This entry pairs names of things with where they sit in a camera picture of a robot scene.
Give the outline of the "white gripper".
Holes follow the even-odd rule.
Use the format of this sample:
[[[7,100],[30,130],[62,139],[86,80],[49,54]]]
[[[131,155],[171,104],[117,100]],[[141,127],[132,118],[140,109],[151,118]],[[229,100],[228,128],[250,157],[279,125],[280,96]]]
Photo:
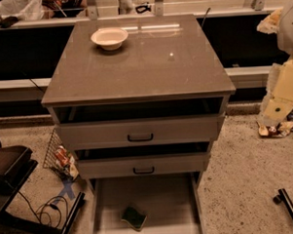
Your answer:
[[[277,9],[257,25],[261,33],[277,33],[277,47],[293,55],[293,0],[283,10]],[[276,126],[293,110],[293,57],[283,65],[273,63],[268,76],[266,95],[260,106],[259,121]]]

